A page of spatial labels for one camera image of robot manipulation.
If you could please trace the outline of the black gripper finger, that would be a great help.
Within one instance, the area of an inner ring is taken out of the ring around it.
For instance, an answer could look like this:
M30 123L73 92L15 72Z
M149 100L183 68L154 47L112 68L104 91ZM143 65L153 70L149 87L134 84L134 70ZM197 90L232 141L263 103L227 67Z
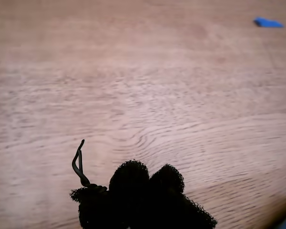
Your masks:
M184 194L184 178L170 164L149 179L148 229L214 229L217 220Z
M146 194L149 174L146 165L130 160L121 164L109 186L90 182L83 172L81 141L72 160L72 168L82 187L70 193L79 204L79 222L83 229L128 229L132 215L140 207Z

